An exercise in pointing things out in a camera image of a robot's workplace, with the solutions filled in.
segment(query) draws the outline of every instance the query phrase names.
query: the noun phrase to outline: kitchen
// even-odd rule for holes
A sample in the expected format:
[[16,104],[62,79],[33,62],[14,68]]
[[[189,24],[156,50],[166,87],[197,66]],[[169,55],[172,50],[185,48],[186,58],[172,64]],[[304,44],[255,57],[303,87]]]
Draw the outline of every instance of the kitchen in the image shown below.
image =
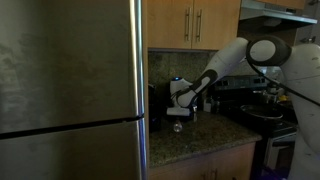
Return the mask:
[[[304,1],[303,12],[305,14],[309,15],[309,17],[319,19],[319,13],[316,13],[316,9],[318,8],[317,4],[315,3],[313,5],[310,5],[311,3],[310,4],[309,3],[310,3],[309,1]],[[196,80],[203,72],[203,70],[206,67],[206,65],[208,64],[209,60],[215,54],[216,49],[221,48],[221,47],[219,47],[219,45],[223,44],[223,38],[224,38],[223,36],[215,37],[215,40],[219,39],[219,40],[216,40],[216,42],[218,41],[221,43],[220,44],[218,43],[218,45],[215,44],[216,42],[212,43],[213,46],[216,46],[216,47],[213,47],[213,50],[207,50],[205,48],[202,49],[202,48],[198,48],[197,46],[195,46],[193,48],[192,42],[195,42],[197,40],[192,39],[192,38],[190,38],[189,41],[185,40],[185,42],[189,43],[188,45],[185,45],[185,44],[182,45],[181,41],[178,41],[175,39],[178,37],[178,35],[177,34],[173,35],[174,32],[175,33],[182,33],[183,35],[185,35],[184,37],[187,39],[188,33],[185,33],[185,31],[192,29],[192,28],[193,28],[193,31],[197,31],[198,30],[197,28],[192,27],[192,26],[197,26],[197,25],[195,25],[196,23],[194,25],[190,25],[190,24],[184,25],[185,20],[189,18],[189,7],[190,6],[187,2],[185,2],[182,5],[183,6],[182,10],[176,10],[176,11],[180,11],[182,14],[185,14],[185,17],[182,17],[182,16],[180,17],[180,18],[182,18],[183,23],[179,24],[178,23],[179,21],[176,20],[179,17],[175,17],[175,14],[170,14],[170,13],[166,13],[165,15],[163,15],[162,18],[158,17],[159,21],[156,21],[157,16],[155,14],[160,13],[161,8],[164,8],[167,10],[172,8],[172,7],[170,7],[170,5],[165,4],[165,3],[160,5],[160,3],[157,4],[156,1],[153,1],[152,8],[154,8],[154,9],[151,10],[151,15],[148,14],[148,18],[151,19],[151,20],[150,19],[148,19],[148,20],[152,21],[151,24],[148,23],[148,27],[151,26],[151,27],[149,27],[149,29],[150,28],[152,30],[155,29],[155,31],[157,32],[154,34],[151,33],[152,40],[149,39],[149,42],[148,42],[149,44],[152,44],[151,48],[149,47],[149,54],[148,54],[148,63],[149,63],[149,65],[148,65],[149,77],[148,78],[149,78],[149,83],[155,85],[156,96],[160,97],[160,98],[158,98],[158,103],[162,105],[161,106],[162,108],[160,107],[160,112],[162,114],[165,113],[165,106],[168,104],[168,101],[170,101],[169,82],[170,82],[171,78],[183,77],[190,82]],[[223,12],[228,12],[226,10],[226,7],[223,7],[223,8],[220,7],[220,9],[223,9]],[[194,15],[194,17],[193,17],[194,21],[195,21],[195,19],[198,18],[198,16],[200,16],[200,12],[197,15]],[[230,15],[228,17],[225,17],[224,20],[228,21],[228,22],[234,22],[232,18],[234,18],[234,17],[232,15]],[[203,20],[202,23],[203,23],[202,27],[204,28],[205,27],[205,20]],[[176,24],[183,26],[183,28],[181,28],[182,30],[180,30],[182,32],[179,32],[178,30],[177,30],[178,32],[175,31],[174,25],[176,25]],[[218,28],[218,27],[224,27],[224,26],[221,24],[219,24],[218,26],[215,26],[215,28]],[[294,28],[294,29],[288,29],[285,31],[263,33],[263,34],[248,32],[248,31],[244,31],[241,29],[237,29],[236,34],[233,34],[233,36],[234,37],[240,36],[240,37],[245,37],[250,40],[253,40],[256,37],[259,37],[260,35],[272,34],[272,35],[276,35],[278,37],[281,37],[290,45],[297,45],[297,44],[306,43],[309,41],[314,41],[315,43],[319,44],[319,39],[317,40],[317,38],[315,38],[315,39],[313,38],[314,36],[316,36],[317,33],[319,34],[319,31],[317,30],[318,28],[319,28],[318,25],[312,25],[312,26],[301,27],[298,29]],[[225,30],[225,32],[220,33],[220,34],[226,34],[226,33],[232,34],[232,32],[229,32],[229,31],[232,31],[230,29],[231,28],[224,28],[223,30]],[[268,67],[265,69],[261,68],[260,70],[265,71],[266,74],[273,79],[281,80],[283,78],[281,71],[276,67],[275,68]],[[236,68],[229,75],[230,76],[256,75],[256,72],[254,72],[251,69],[251,67],[244,61],[240,64],[240,66],[238,68]],[[163,131],[166,131],[167,133],[170,133],[170,135],[172,135],[170,130],[168,130],[168,128],[171,128],[171,131],[173,131],[172,127],[168,127],[168,126],[165,126],[165,127],[167,129],[164,129]],[[152,161],[153,160],[152,149],[150,149],[150,151],[151,151],[150,152],[150,154],[151,154],[150,159]],[[154,168],[151,169],[151,174],[154,175],[153,178],[154,179],[162,179],[161,175],[163,175],[163,179],[168,179],[168,178],[170,179],[170,177],[172,179],[179,179],[177,174],[180,174],[181,172],[185,172],[183,170],[184,168],[182,168],[182,167],[185,167],[185,169],[188,169],[188,165],[185,165],[185,166],[181,165],[183,163],[188,164],[188,162],[181,161],[181,162],[177,162],[176,164],[174,164],[172,162],[170,162],[170,163],[169,164],[171,166],[164,165],[163,167],[160,167],[160,168],[157,168],[158,166],[155,165]],[[190,179],[192,179],[192,178],[196,179],[197,177],[199,179],[206,179],[205,177],[203,177],[204,175],[206,175],[207,178],[209,178],[209,177],[212,178],[212,176],[214,176],[214,174],[215,174],[215,173],[208,173],[207,171],[203,171],[203,169],[200,170],[200,172],[198,172],[198,174],[197,174],[197,172],[193,172],[193,173],[195,173],[194,174],[195,176],[190,175]]]
[[[318,1],[303,2],[319,19]],[[226,43],[258,36],[239,30],[240,3],[1,0],[0,179],[148,179],[148,170],[149,179],[249,179],[263,137],[222,108],[204,112],[206,94],[186,121],[163,117],[172,77],[192,82]],[[319,44],[319,32],[317,25],[275,35]],[[282,78],[278,68],[259,69]],[[255,72],[243,61],[229,75]],[[161,127],[146,133],[152,112]]]

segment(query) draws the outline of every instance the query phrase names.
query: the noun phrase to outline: stove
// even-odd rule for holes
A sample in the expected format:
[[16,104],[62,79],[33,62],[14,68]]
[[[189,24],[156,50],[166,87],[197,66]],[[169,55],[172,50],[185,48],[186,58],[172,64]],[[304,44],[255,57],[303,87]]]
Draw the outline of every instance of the stove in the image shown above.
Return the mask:
[[[262,180],[270,174],[270,171],[273,171],[273,174],[279,173],[278,176],[281,178],[286,178],[290,170],[291,159],[286,159],[286,163],[280,162],[283,158],[279,157],[279,154],[283,154],[280,150],[288,148],[293,152],[296,128],[292,125],[296,125],[297,120],[293,110],[289,113],[283,112],[276,103],[268,104],[260,100],[255,92],[266,91],[268,83],[263,77],[255,75],[226,76],[211,85],[207,92],[207,98],[211,98],[212,104],[215,105],[212,113],[227,116],[262,136],[262,140],[256,143],[251,180]],[[268,108],[283,116],[274,119],[256,117],[244,112],[241,109],[243,105]],[[279,141],[283,142],[281,148],[274,145]],[[271,152],[274,152],[275,148],[278,152],[273,155]]]

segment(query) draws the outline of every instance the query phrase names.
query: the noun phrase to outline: black cable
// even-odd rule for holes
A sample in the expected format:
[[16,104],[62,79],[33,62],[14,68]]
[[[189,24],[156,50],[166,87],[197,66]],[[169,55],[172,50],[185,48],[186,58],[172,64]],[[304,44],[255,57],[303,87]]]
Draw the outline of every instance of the black cable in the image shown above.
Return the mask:
[[269,77],[265,76],[262,72],[260,72],[260,71],[259,71],[253,64],[251,64],[249,61],[247,61],[247,62],[249,63],[249,65],[251,66],[251,68],[252,68],[256,73],[258,73],[259,76],[264,77],[265,79],[267,79],[267,80],[270,81],[271,83],[276,84],[277,86],[283,88],[284,90],[286,90],[286,91],[288,91],[288,92],[290,92],[290,93],[292,93],[292,94],[294,94],[294,95],[296,95],[296,96],[298,96],[298,97],[301,97],[301,98],[303,98],[303,99],[305,99],[305,100],[307,100],[307,101],[309,101],[309,102],[311,102],[311,103],[313,103],[313,104],[315,104],[315,105],[317,105],[317,106],[320,107],[320,103],[319,103],[319,102],[314,101],[314,100],[312,100],[312,99],[310,99],[310,98],[308,98],[308,97],[300,94],[299,92],[297,92],[297,91],[295,91],[295,90],[293,90],[293,89],[285,86],[284,84],[282,84],[282,83],[280,83],[280,82],[278,82],[278,81],[276,81],[276,80],[270,79]]

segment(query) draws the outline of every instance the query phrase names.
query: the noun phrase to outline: refrigerator door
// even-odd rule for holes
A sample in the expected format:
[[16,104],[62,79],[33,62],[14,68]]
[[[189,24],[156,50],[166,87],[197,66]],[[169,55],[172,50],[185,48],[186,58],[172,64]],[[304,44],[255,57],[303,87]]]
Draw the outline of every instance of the refrigerator door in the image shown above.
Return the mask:
[[1,0],[0,134],[141,117],[140,0]]
[[146,179],[143,121],[0,140],[0,179]]

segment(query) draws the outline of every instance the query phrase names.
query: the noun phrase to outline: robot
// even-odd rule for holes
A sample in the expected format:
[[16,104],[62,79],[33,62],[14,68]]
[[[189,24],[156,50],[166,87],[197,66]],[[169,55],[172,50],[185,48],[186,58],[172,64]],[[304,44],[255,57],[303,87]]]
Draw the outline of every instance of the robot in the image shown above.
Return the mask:
[[167,114],[187,116],[197,96],[229,74],[244,58],[253,68],[278,66],[282,70],[286,86],[266,78],[289,92],[298,119],[299,129],[288,179],[319,180],[320,47],[316,44],[290,47],[274,36],[261,37],[252,42],[236,38],[212,57],[195,82],[190,83],[183,78],[171,82],[174,107],[168,108]]

